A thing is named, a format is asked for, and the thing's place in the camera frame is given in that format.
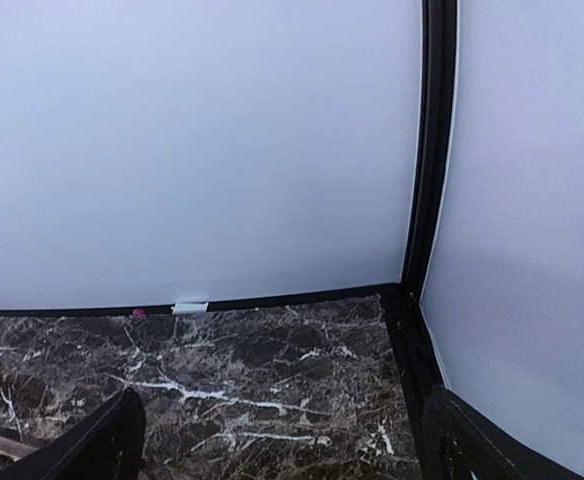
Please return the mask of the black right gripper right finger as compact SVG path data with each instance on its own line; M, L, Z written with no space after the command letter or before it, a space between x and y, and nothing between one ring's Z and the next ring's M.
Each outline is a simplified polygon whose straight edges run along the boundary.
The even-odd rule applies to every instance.
M428 479L579 479L526 447L450 390L433 387L423 410Z

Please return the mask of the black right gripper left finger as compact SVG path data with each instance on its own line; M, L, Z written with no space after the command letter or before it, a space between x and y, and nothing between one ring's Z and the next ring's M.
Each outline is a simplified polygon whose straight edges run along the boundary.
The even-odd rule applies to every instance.
M136 479L145 429L143 401L127 388L52 443L0 470L0 479Z

